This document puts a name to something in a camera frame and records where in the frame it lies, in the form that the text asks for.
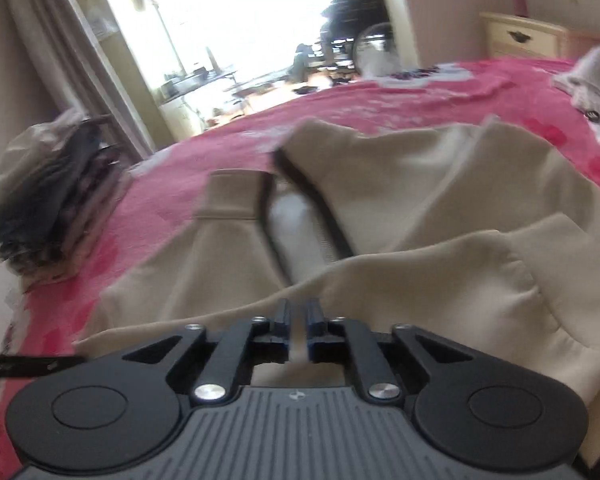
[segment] pink bedspread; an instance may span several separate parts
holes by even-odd
[[[550,75],[570,69],[570,62],[496,60],[460,66],[473,77],[430,82],[418,89],[380,88],[373,82],[340,86],[173,146],[137,177],[80,275],[28,294],[14,330],[20,340],[15,346],[23,354],[71,352],[71,343],[100,291],[189,221],[210,171],[266,168],[267,152],[294,124],[308,117],[379,135],[448,122],[480,123],[488,114],[497,114],[547,139],[600,186],[600,146],[583,115],[571,107],[570,98],[549,83]],[[22,381],[5,385],[0,412],[20,387]],[[17,458],[3,435],[0,478],[17,467]]]

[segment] stack of folded clothes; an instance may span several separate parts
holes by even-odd
[[[75,276],[131,183],[107,118],[70,110],[12,141],[0,161],[0,259],[24,290]]]

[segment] gray curtain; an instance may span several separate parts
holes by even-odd
[[[110,114],[109,142],[137,162],[154,151],[149,133],[75,0],[7,0],[20,37],[61,110]]]

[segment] beige sweatshirt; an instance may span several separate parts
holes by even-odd
[[[551,376],[587,403],[600,457],[600,189],[495,121],[367,138],[318,121],[274,154],[286,182],[211,175],[194,220],[104,291],[77,351],[210,329],[318,297],[328,316],[415,324]],[[325,384],[302,362],[255,383]]]

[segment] silver screw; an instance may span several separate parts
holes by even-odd
[[[395,397],[400,395],[400,388],[391,383],[373,384],[369,388],[369,395],[375,399],[395,399]]]
[[[200,400],[218,400],[226,395],[226,390],[220,384],[200,384],[193,394]]]

